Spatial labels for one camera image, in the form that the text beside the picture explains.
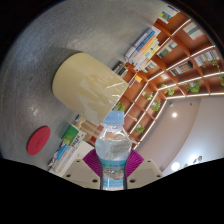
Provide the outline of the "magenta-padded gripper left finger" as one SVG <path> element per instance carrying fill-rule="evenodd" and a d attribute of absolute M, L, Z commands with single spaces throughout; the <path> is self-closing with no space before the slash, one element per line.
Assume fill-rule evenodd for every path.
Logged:
<path fill-rule="evenodd" d="M 101 164 L 93 149 L 83 159 L 75 159 L 63 178 L 83 188 L 99 189 L 101 187 Z"/>

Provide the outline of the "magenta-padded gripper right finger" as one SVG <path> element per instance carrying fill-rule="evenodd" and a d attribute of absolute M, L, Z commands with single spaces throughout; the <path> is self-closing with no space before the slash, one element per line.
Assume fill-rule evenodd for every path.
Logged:
<path fill-rule="evenodd" d="M 126 186 L 135 189 L 146 186 L 163 177 L 152 159 L 144 159 L 132 150 L 125 165 Z"/>

